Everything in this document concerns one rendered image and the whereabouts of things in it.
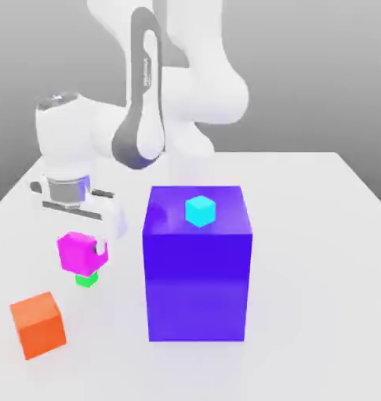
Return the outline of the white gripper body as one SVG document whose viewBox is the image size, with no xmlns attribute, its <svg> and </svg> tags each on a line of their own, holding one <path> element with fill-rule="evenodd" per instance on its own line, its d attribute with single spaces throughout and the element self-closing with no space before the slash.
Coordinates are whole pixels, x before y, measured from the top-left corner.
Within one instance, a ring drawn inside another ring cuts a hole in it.
<svg viewBox="0 0 381 401">
<path fill-rule="evenodd" d="M 43 200 L 45 210 L 67 216 L 66 231 L 75 231 L 101 240 L 117 240 L 126 231 L 125 214 L 122 207 L 106 197 L 91 197 L 80 205 L 64 206 Z"/>
</svg>

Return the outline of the small magenta cube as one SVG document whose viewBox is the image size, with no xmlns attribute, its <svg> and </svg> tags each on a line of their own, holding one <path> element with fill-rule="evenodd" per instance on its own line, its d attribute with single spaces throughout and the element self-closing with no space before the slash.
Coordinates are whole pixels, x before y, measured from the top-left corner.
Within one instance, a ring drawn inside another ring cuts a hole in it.
<svg viewBox="0 0 381 401">
<path fill-rule="evenodd" d="M 98 254 L 97 240 L 90 235 L 69 232 L 56 243 L 62 269 L 80 276 L 90 277 L 109 259 L 107 244 Z"/>
</svg>

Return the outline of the small green cube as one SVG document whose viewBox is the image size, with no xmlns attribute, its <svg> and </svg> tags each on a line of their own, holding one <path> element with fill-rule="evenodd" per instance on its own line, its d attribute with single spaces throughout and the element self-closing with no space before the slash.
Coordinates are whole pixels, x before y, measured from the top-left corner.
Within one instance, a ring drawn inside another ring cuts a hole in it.
<svg viewBox="0 0 381 401">
<path fill-rule="evenodd" d="M 90 276 L 81 276 L 81 275 L 76 275 L 75 276 L 75 282 L 78 286 L 80 287 L 86 287 L 89 288 L 92 285 L 94 285 L 98 281 L 98 272 L 95 271 L 92 275 Z"/>
</svg>

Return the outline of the small cyan cube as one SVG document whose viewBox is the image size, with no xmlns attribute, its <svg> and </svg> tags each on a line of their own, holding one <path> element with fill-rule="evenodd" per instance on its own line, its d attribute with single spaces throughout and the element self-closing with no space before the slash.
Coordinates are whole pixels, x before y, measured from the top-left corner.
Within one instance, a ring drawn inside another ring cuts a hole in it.
<svg viewBox="0 0 381 401">
<path fill-rule="evenodd" d="M 198 228 L 214 222 L 216 220 L 216 202 L 202 195 L 186 200 L 185 219 Z"/>
</svg>

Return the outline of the small orange cube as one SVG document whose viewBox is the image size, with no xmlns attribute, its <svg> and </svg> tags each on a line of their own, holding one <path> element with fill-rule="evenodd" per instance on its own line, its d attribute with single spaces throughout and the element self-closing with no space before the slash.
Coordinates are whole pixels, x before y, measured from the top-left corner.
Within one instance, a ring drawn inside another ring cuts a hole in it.
<svg viewBox="0 0 381 401">
<path fill-rule="evenodd" d="M 25 360 L 67 344 L 60 309 L 47 291 L 9 306 Z"/>
</svg>

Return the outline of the large purple box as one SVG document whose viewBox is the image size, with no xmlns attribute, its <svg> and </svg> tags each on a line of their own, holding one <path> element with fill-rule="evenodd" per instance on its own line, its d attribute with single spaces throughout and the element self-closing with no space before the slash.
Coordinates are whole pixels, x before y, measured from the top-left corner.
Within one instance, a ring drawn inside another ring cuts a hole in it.
<svg viewBox="0 0 381 401">
<path fill-rule="evenodd" d="M 198 228 L 185 201 L 216 202 Z M 243 341 L 252 227 L 238 186 L 154 186 L 143 224 L 150 341 Z"/>
</svg>

